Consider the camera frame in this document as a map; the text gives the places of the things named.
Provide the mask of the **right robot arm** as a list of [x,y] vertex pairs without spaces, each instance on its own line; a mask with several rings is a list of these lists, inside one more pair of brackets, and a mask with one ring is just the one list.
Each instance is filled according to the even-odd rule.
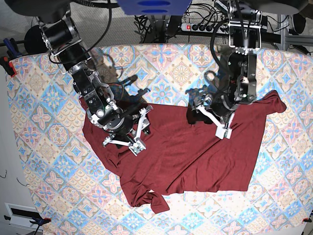
[[140,108],[134,104],[123,109],[117,105],[109,84],[101,82],[98,71],[91,66],[91,50],[82,42],[71,17],[70,1],[7,0],[5,3],[15,13],[36,19],[50,61],[62,65],[73,77],[75,91],[88,106],[88,119],[108,133],[102,145],[126,146],[135,156],[145,150],[141,134],[150,132],[146,115],[152,106]]

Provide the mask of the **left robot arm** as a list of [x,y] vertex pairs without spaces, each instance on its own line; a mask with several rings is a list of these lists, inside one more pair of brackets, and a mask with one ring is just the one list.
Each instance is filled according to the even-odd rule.
[[[307,0],[219,0],[216,7],[225,19],[216,24],[210,41],[210,52],[222,72],[210,85],[211,92],[200,92],[187,110],[189,124],[202,121],[216,125],[216,137],[230,138],[231,122],[240,105],[256,100],[257,51],[261,48],[262,13],[296,14],[308,5]],[[228,27],[228,47],[220,58],[214,50],[218,29]]]

